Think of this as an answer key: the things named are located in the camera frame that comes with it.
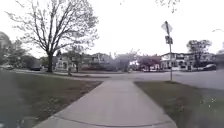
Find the grass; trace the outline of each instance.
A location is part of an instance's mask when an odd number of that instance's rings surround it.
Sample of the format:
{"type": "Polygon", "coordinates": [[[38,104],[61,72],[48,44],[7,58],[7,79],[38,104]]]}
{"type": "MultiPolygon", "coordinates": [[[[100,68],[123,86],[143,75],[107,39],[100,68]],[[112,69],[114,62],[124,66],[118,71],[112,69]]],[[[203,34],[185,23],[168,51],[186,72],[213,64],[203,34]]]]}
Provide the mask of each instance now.
{"type": "Polygon", "coordinates": [[[178,128],[223,128],[224,90],[176,82],[135,82],[176,122],[178,128]]]}
{"type": "Polygon", "coordinates": [[[64,109],[101,83],[30,74],[11,73],[11,75],[13,75],[13,81],[19,88],[22,98],[28,105],[30,110],[28,116],[35,117],[37,122],[64,109]]]}

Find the house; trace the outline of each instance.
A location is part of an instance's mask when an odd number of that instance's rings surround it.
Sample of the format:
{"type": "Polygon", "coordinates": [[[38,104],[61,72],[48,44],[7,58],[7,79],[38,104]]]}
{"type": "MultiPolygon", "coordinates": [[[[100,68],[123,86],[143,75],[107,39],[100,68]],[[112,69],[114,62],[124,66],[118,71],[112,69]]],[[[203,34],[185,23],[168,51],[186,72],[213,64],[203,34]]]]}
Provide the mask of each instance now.
{"type": "MultiPolygon", "coordinates": [[[[100,70],[109,67],[109,63],[112,61],[112,57],[103,53],[96,53],[93,55],[83,54],[81,59],[82,70],[100,70]]],[[[65,54],[57,54],[57,62],[55,70],[67,71],[68,67],[72,68],[72,71],[76,70],[75,57],[69,58],[65,54]]]]}
{"type": "MultiPolygon", "coordinates": [[[[191,53],[166,53],[161,55],[161,62],[163,69],[170,69],[170,67],[172,67],[173,70],[191,70],[195,68],[194,55],[191,53]]],[[[204,67],[208,63],[213,63],[214,55],[211,53],[204,53],[201,55],[200,62],[201,65],[199,65],[199,67],[204,67]]]]}

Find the sky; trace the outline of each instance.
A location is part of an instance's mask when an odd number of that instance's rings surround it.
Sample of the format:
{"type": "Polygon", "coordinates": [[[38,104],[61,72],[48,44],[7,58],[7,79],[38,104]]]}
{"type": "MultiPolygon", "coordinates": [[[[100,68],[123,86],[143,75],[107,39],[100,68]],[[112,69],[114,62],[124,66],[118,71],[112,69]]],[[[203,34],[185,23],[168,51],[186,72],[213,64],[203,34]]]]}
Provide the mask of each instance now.
{"type": "MultiPolygon", "coordinates": [[[[223,48],[224,32],[212,30],[224,30],[224,1],[181,0],[174,13],[167,6],[157,5],[155,0],[89,1],[99,18],[97,29],[100,36],[95,40],[95,46],[88,51],[90,54],[126,53],[131,49],[139,50],[142,54],[165,54],[169,52],[169,46],[165,43],[166,33],[161,25],[166,20],[173,28],[173,52],[187,52],[186,44],[189,40],[211,40],[209,51],[212,53],[223,48]]],[[[16,11],[16,4],[14,0],[1,2],[0,31],[14,40],[21,33],[12,29],[13,22],[4,11],[16,11]]],[[[44,51],[34,47],[30,53],[35,57],[45,55],[44,51]]]]}

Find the car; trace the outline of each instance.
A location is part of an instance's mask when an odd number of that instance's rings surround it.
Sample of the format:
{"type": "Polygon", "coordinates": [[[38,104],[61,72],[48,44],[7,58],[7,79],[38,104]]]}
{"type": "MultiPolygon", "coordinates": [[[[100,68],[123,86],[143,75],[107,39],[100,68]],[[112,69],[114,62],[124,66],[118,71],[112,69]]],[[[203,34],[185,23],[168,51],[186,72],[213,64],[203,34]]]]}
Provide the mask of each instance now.
{"type": "Polygon", "coordinates": [[[217,69],[217,66],[215,64],[208,64],[203,68],[203,71],[212,71],[216,69],[217,69]]]}
{"type": "Polygon", "coordinates": [[[12,65],[3,65],[2,68],[5,70],[13,70],[14,69],[14,67],[12,65]]]}

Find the concrete sidewalk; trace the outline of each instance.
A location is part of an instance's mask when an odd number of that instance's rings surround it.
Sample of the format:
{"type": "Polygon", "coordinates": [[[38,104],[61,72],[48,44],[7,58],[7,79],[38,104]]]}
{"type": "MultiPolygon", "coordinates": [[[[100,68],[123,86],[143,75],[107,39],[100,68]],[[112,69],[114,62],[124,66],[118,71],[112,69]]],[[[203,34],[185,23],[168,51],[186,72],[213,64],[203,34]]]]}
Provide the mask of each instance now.
{"type": "Polygon", "coordinates": [[[177,128],[129,81],[105,81],[34,128],[177,128]]]}

